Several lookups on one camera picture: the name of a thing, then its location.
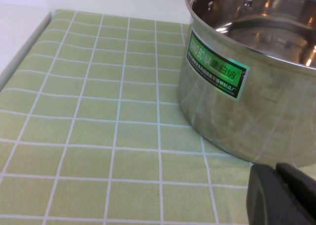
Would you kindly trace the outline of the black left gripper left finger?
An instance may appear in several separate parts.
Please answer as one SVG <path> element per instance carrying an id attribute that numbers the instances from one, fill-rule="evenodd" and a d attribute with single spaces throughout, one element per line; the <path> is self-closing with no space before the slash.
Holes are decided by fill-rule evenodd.
<path id="1" fill-rule="evenodd" d="M 246 197 L 250 225 L 303 225 L 304 212 L 298 200 L 274 168 L 251 167 Z"/>

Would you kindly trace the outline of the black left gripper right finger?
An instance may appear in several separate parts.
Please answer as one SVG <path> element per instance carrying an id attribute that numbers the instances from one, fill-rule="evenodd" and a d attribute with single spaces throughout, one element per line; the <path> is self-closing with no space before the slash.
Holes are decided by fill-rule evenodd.
<path id="1" fill-rule="evenodd" d="M 291 225 L 316 223 L 316 181 L 287 163 L 277 163 L 276 173 L 287 198 L 284 215 Z"/>

